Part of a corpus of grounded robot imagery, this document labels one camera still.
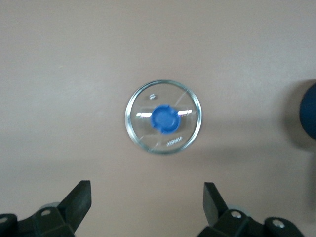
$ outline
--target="metal screw head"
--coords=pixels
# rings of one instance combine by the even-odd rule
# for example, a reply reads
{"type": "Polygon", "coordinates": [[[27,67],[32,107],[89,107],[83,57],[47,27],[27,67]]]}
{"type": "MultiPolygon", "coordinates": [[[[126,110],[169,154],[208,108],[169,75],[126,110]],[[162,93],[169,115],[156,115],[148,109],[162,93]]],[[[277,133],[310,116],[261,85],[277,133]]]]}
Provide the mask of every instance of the metal screw head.
{"type": "Polygon", "coordinates": [[[6,222],[8,220],[8,218],[5,216],[5,217],[2,217],[0,218],[0,224],[6,222]]]}
{"type": "Polygon", "coordinates": [[[272,223],[273,223],[276,227],[279,227],[279,228],[284,228],[284,227],[285,227],[285,224],[284,224],[282,221],[278,220],[278,219],[274,219],[274,220],[272,221],[272,223]]]}
{"type": "Polygon", "coordinates": [[[41,216],[47,216],[50,214],[50,210],[45,210],[41,213],[41,216]]]}
{"type": "Polygon", "coordinates": [[[232,216],[234,217],[234,218],[238,218],[238,219],[240,219],[241,218],[241,214],[239,213],[239,212],[237,212],[237,211],[232,211],[232,216]]]}
{"type": "Polygon", "coordinates": [[[156,95],[155,95],[155,94],[151,94],[151,95],[149,96],[149,99],[150,99],[150,100],[155,100],[155,99],[156,99],[156,95]]]}

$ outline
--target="black plastic bracket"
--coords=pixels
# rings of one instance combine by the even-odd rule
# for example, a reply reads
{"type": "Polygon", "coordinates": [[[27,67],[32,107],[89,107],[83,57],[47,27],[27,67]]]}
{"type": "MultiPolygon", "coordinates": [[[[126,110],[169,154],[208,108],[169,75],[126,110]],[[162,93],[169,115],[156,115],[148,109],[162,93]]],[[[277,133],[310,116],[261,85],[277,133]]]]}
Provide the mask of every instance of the black plastic bracket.
{"type": "Polygon", "coordinates": [[[203,209],[209,226],[197,237],[304,237],[286,219],[270,217],[262,225],[239,210],[228,209],[214,183],[204,184],[203,209]]]}
{"type": "Polygon", "coordinates": [[[57,207],[19,222],[14,214],[0,215],[0,237],[74,237],[91,203],[90,181],[80,181],[57,207]]]}

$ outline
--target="table surface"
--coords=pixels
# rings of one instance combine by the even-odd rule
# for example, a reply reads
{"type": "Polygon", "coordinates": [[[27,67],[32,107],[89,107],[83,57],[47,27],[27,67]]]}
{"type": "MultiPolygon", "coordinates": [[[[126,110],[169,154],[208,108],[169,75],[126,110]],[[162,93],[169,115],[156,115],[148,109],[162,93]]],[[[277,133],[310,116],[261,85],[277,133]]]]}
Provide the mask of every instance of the table surface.
{"type": "Polygon", "coordinates": [[[91,180],[78,237],[194,237],[203,183],[263,222],[316,233],[316,142],[298,120],[316,82],[315,1],[0,2],[0,212],[19,219],[91,180]],[[200,100],[196,140],[173,155],[129,138],[142,85],[200,100]]]}

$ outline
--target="blue plastic lid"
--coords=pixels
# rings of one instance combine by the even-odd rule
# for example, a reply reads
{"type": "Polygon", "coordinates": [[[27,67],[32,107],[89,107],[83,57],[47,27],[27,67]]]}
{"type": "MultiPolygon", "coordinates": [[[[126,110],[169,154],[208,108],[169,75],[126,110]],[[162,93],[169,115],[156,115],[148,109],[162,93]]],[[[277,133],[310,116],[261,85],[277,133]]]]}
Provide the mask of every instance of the blue plastic lid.
{"type": "Polygon", "coordinates": [[[316,84],[304,95],[300,107],[300,120],[306,133],[316,140],[316,84]]]}
{"type": "Polygon", "coordinates": [[[151,125],[162,134],[171,134],[178,130],[181,118],[178,111],[170,105],[158,105],[152,113],[151,125]]]}

